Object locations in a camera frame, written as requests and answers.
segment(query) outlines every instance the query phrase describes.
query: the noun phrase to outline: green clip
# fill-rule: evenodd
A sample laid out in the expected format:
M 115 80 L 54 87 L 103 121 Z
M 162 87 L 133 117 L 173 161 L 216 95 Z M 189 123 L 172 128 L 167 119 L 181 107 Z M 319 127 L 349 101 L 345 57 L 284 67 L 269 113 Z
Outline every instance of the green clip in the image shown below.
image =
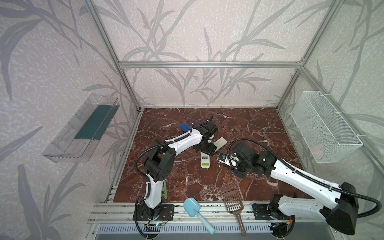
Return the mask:
M 167 199 L 167 183 L 164 180 L 163 187 L 161 188 L 161 196 Z

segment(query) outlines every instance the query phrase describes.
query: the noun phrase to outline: wallpaper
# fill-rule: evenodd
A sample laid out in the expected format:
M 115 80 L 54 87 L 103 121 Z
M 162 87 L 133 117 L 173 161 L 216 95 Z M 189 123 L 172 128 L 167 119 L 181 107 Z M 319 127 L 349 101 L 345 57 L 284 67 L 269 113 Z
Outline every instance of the wallpaper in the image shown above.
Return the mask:
M 137 112 L 82 1 L 1 0 L 0 16 L 0 238 L 79 239 Z M 89 162 L 43 157 L 90 93 L 121 106 Z
M 95 0 L 120 61 L 300 61 L 331 0 Z M 143 106 L 275 107 L 294 69 L 125 69 Z
M 343 4 L 306 67 L 384 154 L 384 1 Z
M 275 107 L 291 68 L 142 68 L 126 71 L 148 107 Z
M 294 88 L 290 91 L 286 101 L 279 109 L 279 114 L 287 132 L 293 142 L 296 153 L 304 169 L 323 179 L 340 183 L 348 182 L 356 187 L 356 192 L 379 199 L 384 202 L 384 177 L 371 161 L 365 156 L 361 148 L 336 163 L 319 164 L 315 161 L 310 149 L 304 141 L 290 113 L 303 91 L 314 89 L 304 77 L 299 77 Z M 361 199 L 359 213 L 373 208 L 374 204 Z M 351 240 L 379 240 L 384 234 L 384 213 L 380 211 L 372 216 L 358 218 L 356 233 L 349 236 Z

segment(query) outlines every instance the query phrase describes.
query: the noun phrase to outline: marble surface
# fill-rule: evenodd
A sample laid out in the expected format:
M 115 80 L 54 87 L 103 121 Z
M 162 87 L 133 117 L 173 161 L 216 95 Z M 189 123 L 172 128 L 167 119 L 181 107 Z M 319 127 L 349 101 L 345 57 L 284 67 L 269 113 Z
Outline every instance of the marble surface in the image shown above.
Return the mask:
M 129 153 L 123 175 L 117 189 L 115 202 L 134 202 L 137 195 L 145 194 L 144 178 L 133 169 L 135 158 L 155 139 L 170 139 L 183 133 L 180 123 L 198 124 L 214 114 L 213 122 L 218 131 L 215 140 L 224 137 L 228 144 L 240 137 L 248 137 L 268 145 L 282 158 L 301 168 L 293 145 L 288 138 L 275 108 L 171 108 L 145 109 L 134 143 Z M 168 198 L 163 201 L 184 201 L 194 197 L 197 201 L 220 201 L 222 194 L 239 189 L 243 200 L 270 200 L 281 193 L 309 197 L 294 187 L 276 179 L 257 174 L 247 174 L 246 179 L 234 176 L 218 162 L 218 153 L 227 151 L 228 144 L 210 158 L 211 167 L 200 167 L 200 153 L 189 148 L 175 159 L 171 174 L 166 179 Z M 261 148 L 248 143 L 261 152 Z M 139 169 L 144 166 L 139 162 Z

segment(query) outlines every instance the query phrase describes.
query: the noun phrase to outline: blue plastic object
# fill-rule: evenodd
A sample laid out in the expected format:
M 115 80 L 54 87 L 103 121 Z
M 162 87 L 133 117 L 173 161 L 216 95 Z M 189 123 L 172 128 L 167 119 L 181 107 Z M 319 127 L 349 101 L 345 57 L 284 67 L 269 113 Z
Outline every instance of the blue plastic object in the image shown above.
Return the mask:
M 201 208 L 200 204 L 193 197 L 187 198 L 187 200 L 184 201 L 184 210 L 188 213 L 188 215 L 190 217 L 194 217 L 197 215 L 197 217 L 200 219 L 200 221 L 204 224 L 204 226 L 207 228 L 207 230 L 211 233 L 211 235 L 215 234 L 216 230 L 199 213 L 200 208 Z
M 182 123 L 182 124 L 180 124 L 180 127 L 181 127 L 181 129 L 184 131 L 184 132 L 188 132 L 189 130 L 190 130 L 190 127 L 188 126 L 188 124 L 186 124 L 186 123 Z

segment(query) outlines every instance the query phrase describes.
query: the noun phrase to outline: blue spoon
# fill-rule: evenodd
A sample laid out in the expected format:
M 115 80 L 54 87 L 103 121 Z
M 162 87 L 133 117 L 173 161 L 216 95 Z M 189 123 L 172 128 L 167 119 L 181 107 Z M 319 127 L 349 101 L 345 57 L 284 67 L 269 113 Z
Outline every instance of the blue spoon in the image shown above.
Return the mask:
M 216 230 L 207 222 L 207 220 L 199 213 L 201 209 L 200 204 L 194 199 L 193 197 L 187 198 L 184 202 L 184 210 L 189 214 L 190 217 L 194 217 L 197 215 L 197 217 L 200 219 L 200 221 L 204 224 L 204 226 L 207 228 L 207 230 L 213 235 L 215 234 Z

